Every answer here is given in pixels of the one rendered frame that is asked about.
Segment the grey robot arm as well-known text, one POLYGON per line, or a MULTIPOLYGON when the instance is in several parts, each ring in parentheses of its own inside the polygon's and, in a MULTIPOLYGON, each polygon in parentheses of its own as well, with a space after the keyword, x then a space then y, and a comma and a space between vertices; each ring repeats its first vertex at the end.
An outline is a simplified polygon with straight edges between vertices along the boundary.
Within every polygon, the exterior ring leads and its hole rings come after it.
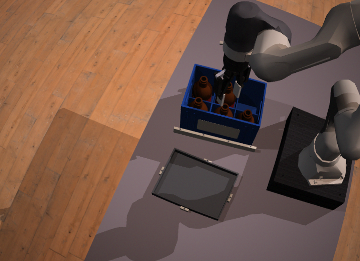
MULTIPOLYGON (((291 47, 291 35, 286 23, 269 16, 253 2, 241 1, 229 11, 220 45, 229 59, 249 62, 258 78, 279 81, 359 46, 360 0, 331 8, 311 41, 291 47)), ((299 154, 298 167, 310 186, 341 185, 346 160, 358 159, 360 94, 355 83, 339 80, 331 88, 324 126, 299 154)))

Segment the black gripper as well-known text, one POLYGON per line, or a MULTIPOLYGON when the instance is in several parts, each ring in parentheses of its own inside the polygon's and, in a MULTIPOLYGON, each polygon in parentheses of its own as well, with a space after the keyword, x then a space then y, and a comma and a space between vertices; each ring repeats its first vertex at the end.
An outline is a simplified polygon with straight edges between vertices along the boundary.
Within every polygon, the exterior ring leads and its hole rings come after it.
POLYGON ((222 71, 219 73, 215 72, 213 74, 215 77, 213 91, 218 96, 216 101, 220 106, 223 106, 225 92, 230 84, 230 81, 233 81, 234 76, 236 76, 236 81, 234 84, 233 93, 236 98, 239 98, 241 88, 245 86, 243 83, 248 82, 251 71, 249 62, 235 62, 229 59, 225 53, 223 56, 223 64, 224 66, 222 71))

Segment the dark blue crate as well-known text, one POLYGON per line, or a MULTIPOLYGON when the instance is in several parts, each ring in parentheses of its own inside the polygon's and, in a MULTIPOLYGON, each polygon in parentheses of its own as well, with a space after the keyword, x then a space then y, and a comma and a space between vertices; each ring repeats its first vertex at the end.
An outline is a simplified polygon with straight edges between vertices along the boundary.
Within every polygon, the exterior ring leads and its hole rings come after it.
POLYGON ((213 73, 221 71, 194 64, 181 104, 180 128, 251 145, 260 128, 264 107, 264 96, 257 80, 249 78, 248 82, 243 83, 245 87, 241 88, 240 96, 236 98, 234 107, 229 107, 234 115, 233 118, 213 113, 216 108, 221 107, 215 103, 216 95, 214 91, 212 91, 211 102, 203 100, 208 111, 188 106, 195 100, 195 98, 191 97, 194 83, 199 81, 201 76, 206 76, 213 88, 213 73), (244 110, 251 110, 255 123, 236 119, 237 115, 244 112, 244 110))

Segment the brown bottle with blue label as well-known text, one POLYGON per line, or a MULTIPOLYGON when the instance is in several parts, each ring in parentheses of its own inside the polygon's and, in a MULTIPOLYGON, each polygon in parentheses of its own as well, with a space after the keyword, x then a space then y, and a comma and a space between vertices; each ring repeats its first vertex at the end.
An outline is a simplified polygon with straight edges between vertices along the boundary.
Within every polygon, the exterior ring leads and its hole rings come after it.
POLYGON ((238 114, 236 119, 255 123, 251 110, 245 110, 244 112, 238 114))

